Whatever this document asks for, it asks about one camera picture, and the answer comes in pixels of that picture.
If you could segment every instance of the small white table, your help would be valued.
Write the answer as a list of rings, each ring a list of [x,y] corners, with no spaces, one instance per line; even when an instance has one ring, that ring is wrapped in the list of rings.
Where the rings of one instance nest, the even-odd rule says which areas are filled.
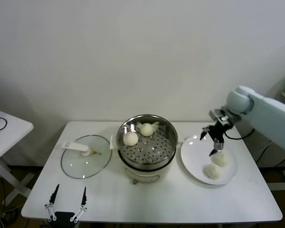
[[[98,134],[108,140],[122,123],[69,122],[48,158],[21,214],[27,218],[47,219],[44,205],[60,184],[55,211],[76,212],[86,186],[88,210],[80,218],[88,222],[115,223],[248,223],[277,221],[282,213],[242,140],[226,139],[238,160],[235,178],[224,186],[212,186],[195,179],[183,166],[180,150],[170,163],[168,174],[153,183],[133,185],[122,161],[113,156],[97,175],[84,180],[66,176],[60,167],[64,141]],[[200,134],[212,123],[173,123],[179,142]],[[229,135],[240,137],[233,128]]]
[[[0,131],[0,157],[4,155],[12,146],[19,142],[25,135],[27,135],[33,128],[33,124],[16,118],[12,115],[0,111],[0,117],[5,118],[8,123],[6,127]],[[5,205],[9,205],[13,199],[21,194],[28,197],[30,189],[25,187],[26,184],[34,177],[34,174],[29,173],[21,182],[10,174],[10,169],[4,161],[0,161],[0,176],[9,182],[15,189],[6,197]]]

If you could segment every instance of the white wall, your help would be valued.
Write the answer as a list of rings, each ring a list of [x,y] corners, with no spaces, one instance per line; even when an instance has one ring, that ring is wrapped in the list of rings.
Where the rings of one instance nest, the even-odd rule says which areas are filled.
[[[70,120],[207,121],[285,77],[285,0],[0,0],[0,109],[33,132],[5,157],[43,165]]]

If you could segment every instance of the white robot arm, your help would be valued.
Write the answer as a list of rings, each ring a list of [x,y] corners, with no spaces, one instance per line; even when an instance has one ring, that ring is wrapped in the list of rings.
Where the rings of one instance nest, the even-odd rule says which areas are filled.
[[[231,91],[226,106],[210,111],[210,116],[217,122],[203,128],[201,135],[202,139],[209,133],[214,141],[210,156],[223,148],[223,134],[241,119],[285,149],[285,104],[263,97],[248,87],[239,86]]]

